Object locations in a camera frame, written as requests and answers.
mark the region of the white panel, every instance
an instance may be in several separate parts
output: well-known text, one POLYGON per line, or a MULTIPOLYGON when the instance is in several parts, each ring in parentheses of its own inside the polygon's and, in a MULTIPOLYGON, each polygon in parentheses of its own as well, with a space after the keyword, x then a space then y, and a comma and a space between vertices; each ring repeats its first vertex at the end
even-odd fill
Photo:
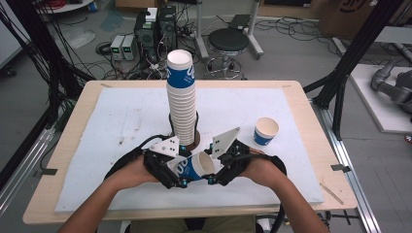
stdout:
MULTIPOLYGON (((208 149, 212 137, 240 126, 239 141, 281 157, 289 177, 306 200, 310 203, 324 201, 282 89, 198 88, 196 107, 201 142, 193 153, 208 149), (280 125, 280 132, 266 148, 257 147, 253 142, 255 121, 260 117, 274 117, 280 125)), ((169 134, 168 114, 165 88, 103 89, 70 164, 55 210, 76 210, 122 155, 150 136, 169 134)), ((160 183, 144 183, 118 193, 109 209, 266 204, 279 204, 269 188, 246 178, 236 178, 227 186, 208 185, 203 180, 190 183, 186 189, 166 189, 160 183)))
MULTIPOLYGON (((355 87, 382 132, 411 133, 410 118, 412 116, 404 112, 388 95, 370 88, 373 75, 381 68, 382 66, 359 64, 351 75, 355 87)), ((394 67, 387 83, 395 85, 397 75, 409 70, 411 68, 394 67)))
POLYGON ((412 44, 412 28, 386 26, 375 42, 412 44))

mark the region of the human hand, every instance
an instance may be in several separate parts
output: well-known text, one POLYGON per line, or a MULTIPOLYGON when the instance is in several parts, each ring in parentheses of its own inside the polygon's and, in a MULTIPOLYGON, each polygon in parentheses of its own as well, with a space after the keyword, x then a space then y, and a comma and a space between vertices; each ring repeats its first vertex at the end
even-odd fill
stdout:
MULTIPOLYGON (((250 148, 251 154, 264 154, 263 151, 250 148)), ((240 174, 253 182, 274 188, 279 179, 284 178, 283 173, 269 160, 263 158, 252 158, 246 170, 240 174)))
POLYGON ((105 183, 110 183, 117 191, 138 186, 142 183, 156 183, 158 180, 152 176, 143 164, 144 156, 141 155, 119 169, 109 177, 105 183))

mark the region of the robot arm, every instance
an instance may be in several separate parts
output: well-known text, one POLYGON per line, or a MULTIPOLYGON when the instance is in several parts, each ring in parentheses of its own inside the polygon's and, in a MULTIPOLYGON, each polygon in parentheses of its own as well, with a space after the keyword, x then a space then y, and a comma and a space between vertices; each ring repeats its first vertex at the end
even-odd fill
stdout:
POLYGON ((409 104, 412 101, 412 71, 399 74, 395 86, 386 83, 386 79, 391 75, 395 64, 396 61, 392 60, 385 67, 378 70, 372 78, 370 87, 375 91, 388 95, 392 101, 399 105, 409 104))

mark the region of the chair base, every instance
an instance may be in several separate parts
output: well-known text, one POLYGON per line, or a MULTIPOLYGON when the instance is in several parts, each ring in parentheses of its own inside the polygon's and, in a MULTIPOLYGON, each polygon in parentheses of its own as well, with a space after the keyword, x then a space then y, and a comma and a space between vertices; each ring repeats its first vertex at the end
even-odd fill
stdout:
POLYGON ((204 76, 210 75, 223 80, 233 80, 240 77, 241 80, 245 80, 242 65, 227 55, 210 59, 206 64, 206 71, 204 76))

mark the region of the white paper cup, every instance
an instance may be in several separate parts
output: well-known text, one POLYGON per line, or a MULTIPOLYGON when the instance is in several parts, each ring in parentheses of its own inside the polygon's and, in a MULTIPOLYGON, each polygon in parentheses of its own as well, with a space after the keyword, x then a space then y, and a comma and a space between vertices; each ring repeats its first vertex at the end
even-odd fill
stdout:
POLYGON ((191 120, 191 121, 187 121, 187 120, 182 120, 182 121, 178 121, 178 120, 173 120, 173 128, 175 130, 179 130, 181 132, 189 132, 189 131, 193 131, 194 130, 194 125, 196 124, 195 120, 191 120))
POLYGON ((176 126, 186 126, 192 123, 196 123, 196 115, 192 116, 172 116, 172 122, 176 126))
POLYGON ((169 108, 170 108, 170 112, 172 113, 176 113, 176 114, 192 114, 193 112, 195 112, 196 110, 196 102, 191 102, 191 103, 187 103, 187 104, 174 104, 173 102, 169 102, 169 108))
POLYGON ((174 88, 194 84, 193 60, 186 50, 172 50, 167 54, 167 83, 174 88))
POLYGON ((180 144, 183 146, 187 146, 193 143, 194 135, 191 133, 188 135, 181 135, 179 136, 179 138, 180 138, 180 144))
POLYGON ((209 154, 201 151, 179 162, 173 171, 180 178, 199 181, 202 180, 202 176, 215 173, 215 165, 209 154))
POLYGON ((174 101, 172 99, 169 99, 169 106, 176 108, 176 109, 189 109, 190 107, 195 105, 195 103, 196 103, 195 98, 186 99, 182 101, 174 101))
POLYGON ((267 146, 279 132, 279 124, 270 117, 262 117, 255 124, 254 141, 259 146, 267 146))
POLYGON ((185 128, 174 128, 175 130, 175 134, 177 136, 179 136, 179 138, 181 140, 183 140, 184 138, 186 139, 191 139, 192 137, 194 137, 194 129, 193 127, 185 127, 185 128))
POLYGON ((181 96, 181 97, 175 97, 169 94, 168 99, 169 99, 169 102, 173 102, 175 104, 187 103, 190 101, 194 101, 196 99, 196 94, 193 93, 192 95, 181 96))
POLYGON ((186 88, 176 88, 171 86, 169 83, 166 85, 167 93, 176 95, 176 96, 185 96, 185 95, 191 95, 194 93, 196 90, 196 85, 192 84, 186 88))
POLYGON ((184 129, 196 124, 196 117, 191 118, 172 118, 173 127, 184 129))

